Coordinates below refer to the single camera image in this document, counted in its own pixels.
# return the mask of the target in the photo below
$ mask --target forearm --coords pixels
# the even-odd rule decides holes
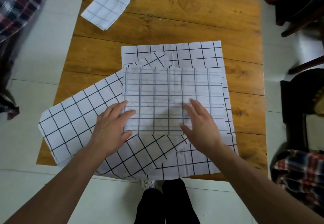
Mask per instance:
[[[5,224],[67,223],[100,160],[91,148],[80,150],[70,163],[22,206]]]
[[[259,224],[323,223],[323,218],[263,176],[228,146],[210,156]]]

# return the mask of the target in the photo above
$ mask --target floor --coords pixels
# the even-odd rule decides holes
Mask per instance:
[[[14,68],[9,89],[21,108],[11,121],[0,114],[0,222],[4,222],[56,173],[36,165],[42,137],[41,113],[52,106],[82,0],[47,0]],[[267,154],[270,161],[286,139],[279,81],[287,70],[324,54],[321,44],[302,32],[281,38],[274,8],[261,2]],[[309,48],[318,45],[318,50]],[[227,182],[185,179],[201,223],[256,223]],[[69,223],[133,223],[142,191],[138,184],[94,177]]]

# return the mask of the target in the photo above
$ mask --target red and blue plaid fabric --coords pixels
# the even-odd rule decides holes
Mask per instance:
[[[43,0],[0,0],[0,42],[21,30]]]
[[[275,183],[323,216],[324,155],[287,150],[278,155],[272,169]]]

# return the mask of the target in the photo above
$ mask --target table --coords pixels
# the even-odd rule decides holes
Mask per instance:
[[[80,13],[93,0],[83,0]],[[267,175],[259,2],[132,0],[106,31],[78,17],[54,104],[122,68],[121,46],[221,40],[239,155]],[[56,165],[43,140],[37,164]],[[192,178],[226,180],[221,174]]]

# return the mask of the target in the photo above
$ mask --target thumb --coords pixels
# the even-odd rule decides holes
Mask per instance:
[[[190,137],[192,135],[192,130],[190,128],[188,128],[188,126],[181,124],[180,128],[182,129],[182,131],[184,132],[184,134],[188,137],[188,139],[190,140]]]
[[[132,136],[132,134],[133,134],[132,131],[124,132],[121,136],[122,141],[125,142],[126,140],[128,140],[128,138]]]

